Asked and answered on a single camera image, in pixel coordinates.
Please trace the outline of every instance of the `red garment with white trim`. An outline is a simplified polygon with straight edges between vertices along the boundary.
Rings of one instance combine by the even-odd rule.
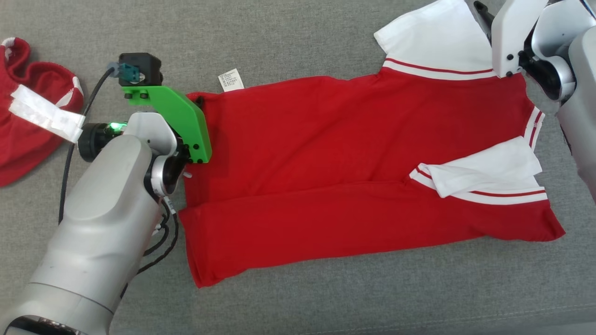
[[[376,75],[189,94],[204,97],[213,146],[188,167],[180,212],[199,287],[307,259],[564,234],[532,176],[441,198],[417,170],[517,137],[534,148],[544,117],[521,75],[490,70],[465,2],[437,1],[375,36],[388,53]]]
[[[26,121],[10,109],[20,85],[63,110],[79,112],[83,95],[78,78],[47,62],[28,64],[30,47],[20,38],[0,44],[0,187],[32,170],[62,143],[62,138]]]

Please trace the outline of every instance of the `green light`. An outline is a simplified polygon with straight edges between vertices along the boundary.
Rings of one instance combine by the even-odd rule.
[[[118,123],[112,122],[110,123],[110,128],[114,129],[115,131],[122,131],[122,128],[126,126],[126,123]]]

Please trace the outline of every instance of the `cable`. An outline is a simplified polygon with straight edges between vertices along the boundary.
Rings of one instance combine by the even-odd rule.
[[[143,257],[149,256],[155,250],[159,249],[166,242],[167,237],[170,234],[170,227],[167,226],[167,222],[170,219],[170,209],[167,207],[165,201],[162,201],[162,204],[163,204],[163,207],[166,209],[166,214],[162,214],[163,220],[160,223],[160,225],[162,226],[162,229],[163,229],[162,239],[159,240],[159,242],[157,242],[153,247],[150,247],[149,249],[145,250],[145,253],[143,253]]]
[[[178,215],[177,214],[172,215],[172,217],[174,218],[174,238],[172,239],[172,243],[166,249],[166,251],[163,253],[163,255],[159,256],[158,258],[156,258],[151,263],[149,263],[149,264],[143,266],[142,268],[140,268],[139,271],[136,273],[137,275],[143,273],[144,271],[146,271],[148,269],[150,269],[153,265],[161,262],[162,259],[164,259],[167,255],[169,255],[169,253],[172,252],[172,250],[176,246],[176,241],[178,240],[178,228],[179,228],[180,224],[178,222]]]
[[[105,71],[104,75],[101,76],[101,78],[95,85],[95,88],[93,89],[93,91],[91,92],[91,95],[89,96],[89,101],[87,101],[87,105],[85,105],[85,109],[83,109],[83,113],[81,113],[83,116],[86,117],[87,114],[89,113],[89,110],[91,109],[91,104],[93,103],[93,100],[95,100],[95,96],[97,95],[97,92],[100,91],[101,85],[105,82],[105,80],[110,76],[110,74],[112,72],[114,72],[113,67],[107,69]],[[69,152],[66,154],[66,162],[64,164],[64,173],[62,174],[62,189],[60,190],[60,209],[58,210],[58,224],[60,224],[60,222],[62,222],[62,219],[64,218],[64,201],[66,200],[66,184],[67,184],[68,178],[69,178],[70,161],[73,158],[74,152],[75,152],[75,144],[73,143],[70,145]]]

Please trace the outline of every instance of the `red stripe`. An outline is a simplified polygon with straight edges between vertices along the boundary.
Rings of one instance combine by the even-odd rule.
[[[536,135],[537,124],[540,121],[541,116],[542,116],[542,111],[538,111],[538,116],[536,116],[536,120],[534,120],[534,129],[532,129],[532,136],[530,136],[530,147],[534,143],[534,135]]]
[[[420,168],[416,167],[416,171],[421,175],[425,176],[426,178],[432,180],[433,178],[420,170]],[[481,191],[470,191],[469,193],[478,194],[480,196],[487,196],[487,197],[497,197],[497,198],[507,198],[507,197],[523,197],[523,196],[532,196],[534,194],[546,193],[545,190],[539,191],[532,191],[532,192],[525,192],[525,193],[511,193],[511,194],[500,194],[500,193],[488,193],[488,192],[481,192]]]
[[[456,73],[458,75],[476,75],[478,73],[488,73],[488,72],[492,72],[492,69],[488,69],[488,70],[480,70],[480,71],[469,71],[469,72],[465,72],[465,71],[455,71],[455,70],[445,70],[445,69],[433,69],[432,67],[426,67],[426,66],[420,66],[420,65],[414,65],[414,64],[408,64],[408,63],[404,63],[403,61],[398,61],[398,60],[394,60],[392,58],[385,58],[385,60],[391,61],[395,64],[399,64],[399,65],[403,65],[403,66],[408,66],[408,67],[413,67],[415,69],[420,69],[420,70],[427,70],[427,71],[433,71],[433,72],[448,72],[448,73]]]

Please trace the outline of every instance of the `gray fabric surface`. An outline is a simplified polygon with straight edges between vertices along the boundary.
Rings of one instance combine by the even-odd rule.
[[[312,75],[352,78],[379,70],[373,33],[428,3],[416,0],[0,0],[0,39],[18,36],[36,60],[74,71],[87,93],[121,52],[150,52],[165,85],[221,92],[237,67],[245,86]],[[490,1],[494,12],[498,1]],[[551,243],[491,238],[418,250],[324,259],[247,271],[198,290],[184,239],[134,279],[113,334],[476,334],[596,320],[596,206],[538,88],[548,117],[536,149],[567,235]],[[90,122],[126,120],[116,82]],[[13,301],[56,228],[67,147],[0,189],[0,311]],[[88,166],[75,157],[71,186]],[[179,190],[174,197],[184,206]]]

